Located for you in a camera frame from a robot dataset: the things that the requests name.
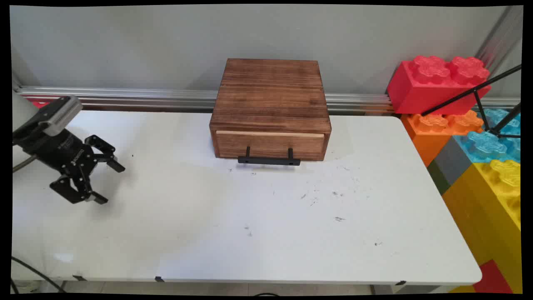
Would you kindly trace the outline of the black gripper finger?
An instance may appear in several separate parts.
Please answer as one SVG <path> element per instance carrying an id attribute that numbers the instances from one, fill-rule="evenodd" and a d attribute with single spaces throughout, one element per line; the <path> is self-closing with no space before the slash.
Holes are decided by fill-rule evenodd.
<path id="1" fill-rule="evenodd" d="M 96 165 L 62 165 L 60 177 L 50 184 L 50 188 L 72 204 L 94 201 L 105 204 L 108 199 L 91 186 L 90 175 Z"/>
<path id="2" fill-rule="evenodd" d="M 93 161 L 97 163 L 105 162 L 111 169 L 118 173 L 125 171 L 125 167 L 116 159 L 114 146 L 110 145 L 97 135 L 87 137 L 85 139 L 85 144 L 99 151 L 93 154 Z"/>

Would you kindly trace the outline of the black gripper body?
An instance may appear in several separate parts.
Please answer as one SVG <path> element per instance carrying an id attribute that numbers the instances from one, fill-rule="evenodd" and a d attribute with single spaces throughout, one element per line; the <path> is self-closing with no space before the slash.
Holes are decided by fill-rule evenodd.
<path id="1" fill-rule="evenodd" d="M 99 137 L 91 135 L 82 141 L 67 129 L 48 135 L 47 128 L 48 125 L 24 125 L 14 131 L 12 142 L 61 175 L 89 176 L 97 165 L 92 148 L 99 148 Z"/>

